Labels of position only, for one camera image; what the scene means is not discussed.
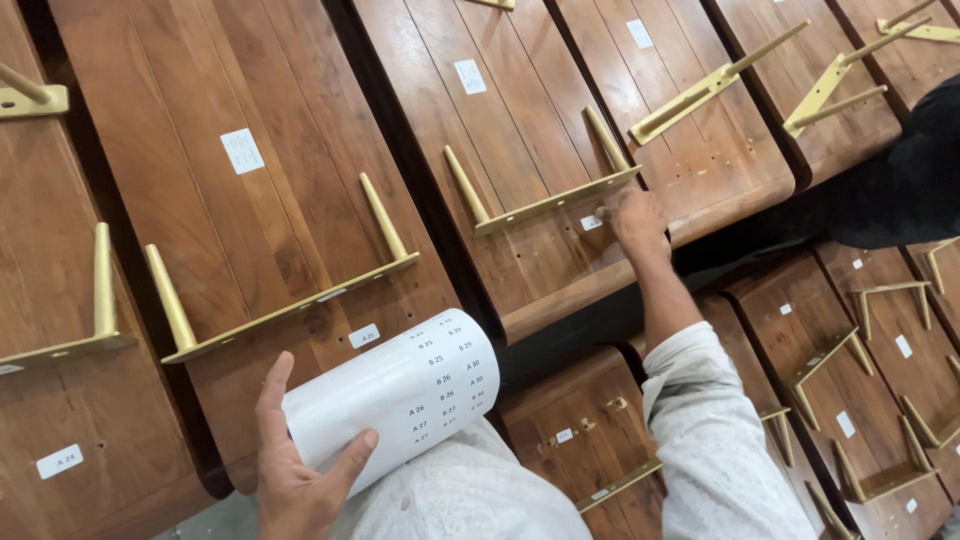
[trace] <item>person's right hand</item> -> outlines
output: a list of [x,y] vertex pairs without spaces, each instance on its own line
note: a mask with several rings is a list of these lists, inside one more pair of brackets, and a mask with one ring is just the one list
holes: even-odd
[[256,402],[259,540],[324,540],[329,536],[350,488],[379,440],[376,431],[363,430],[325,475],[304,467],[281,408],[293,368],[294,356],[284,351],[267,373]]
[[627,257],[670,257],[670,243],[663,235],[668,225],[663,206],[636,182],[627,182],[609,195],[595,215],[611,224]]

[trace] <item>white label sticker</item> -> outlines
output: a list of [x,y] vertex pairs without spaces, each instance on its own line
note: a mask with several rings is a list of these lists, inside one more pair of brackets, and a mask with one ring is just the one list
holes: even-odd
[[580,224],[584,226],[584,231],[589,231],[590,229],[596,229],[603,225],[603,220],[599,217],[589,215],[581,219]]
[[354,349],[358,349],[374,341],[377,337],[380,337],[380,331],[376,329],[376,324],[370,323],[362,329],[351,333],[348,337],[350,338],[350,345],[352,345]]
[[80,445],[75,444],[39,459],[36,469],[40,472],[40,479],[46,480],[83,462],[84,455],[80,453]]
[[457,68],[457,75],[460,75],[460,82],[464,85],[467,95],[487,91],[487,85],[483,82],[480,70],[477,69],[477,62],[470,60],[461,60],[454,62]]
[[900,353],[903,354],[904,358],[910,358],[910,355],[913,355],[913,350],[910,349],[910,344],[906,342],[905,337],[898,335],[894,341],[896,341],[897,346],[900,347]]
[[850,417],[847,416],[846,410],[837,415],[837,424],[840,425],[840,429],[843,430],[843,434],[847,435],[848,439],[856,433],[856,430],[853,428],[853,422],[851,422]]
[[570,428],[557,433],[557,444],[568,441],[573,438],[573,431]]
[[21,366],[15,366],[13,364],[7,364],[0,366],[0,375],[7,375],[8,373],[13,373],[14,371],[20,371],[23,369]]
[[324,294],[322,297],[320,297],[320,298],[317,299],[317,302],[326,302],[327,300],[333,298],[334,296],[340,296],[341,294],[344,294],[345,292],[347,292],[347,290],[346,290],[345,288],[342,288],[342,289],[340,289],[340,290],[335,290],[335,291],[331,292],[330,294]]
[[230,162],[233,163],[233,170],[237,174],[249,173],[263,166],[260,149],[256,147],[256,141],[253,140],[253,134],[250,133],[249,128],[220,135],[220,140],[223,141]]
[[650,39],[650,35],[647,34],[646,27],[643,26],[643,21],[640,19],[628,22],[627,28],[629,28],[630,33],[634,35],[634,41],[636,41],[637,47],[646,49],[647,47],[654,46],[654,41]]

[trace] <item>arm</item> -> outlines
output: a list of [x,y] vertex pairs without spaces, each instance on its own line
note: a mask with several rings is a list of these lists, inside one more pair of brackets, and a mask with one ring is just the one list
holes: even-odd
[[655,196],[631,186],[608,206],[643,295],[644,421],[669,493],[663,538],[815,538],[732,361],[670,266]]
[[940,83],[921,98],[910,112],[913,130],[941,139],[960,139],[960,75]]

